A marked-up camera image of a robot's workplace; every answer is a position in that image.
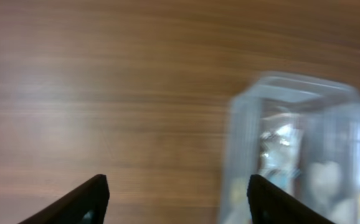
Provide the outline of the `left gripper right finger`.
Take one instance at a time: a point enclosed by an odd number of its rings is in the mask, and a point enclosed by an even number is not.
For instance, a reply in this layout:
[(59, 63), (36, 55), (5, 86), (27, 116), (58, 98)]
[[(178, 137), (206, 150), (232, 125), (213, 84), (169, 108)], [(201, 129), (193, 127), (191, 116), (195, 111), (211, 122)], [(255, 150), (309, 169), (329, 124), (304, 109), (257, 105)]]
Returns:
[(253, 224), (333, 224), (258, 174), (250, 176), (247, 198)]

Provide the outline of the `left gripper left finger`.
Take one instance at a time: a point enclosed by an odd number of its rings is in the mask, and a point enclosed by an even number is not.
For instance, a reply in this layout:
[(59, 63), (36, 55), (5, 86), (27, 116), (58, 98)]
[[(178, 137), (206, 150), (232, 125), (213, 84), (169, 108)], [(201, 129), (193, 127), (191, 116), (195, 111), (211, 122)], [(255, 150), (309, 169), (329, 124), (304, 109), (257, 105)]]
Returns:
[(107, 177), (97, 174), (20, 224), (103, 224), (109, 199)]

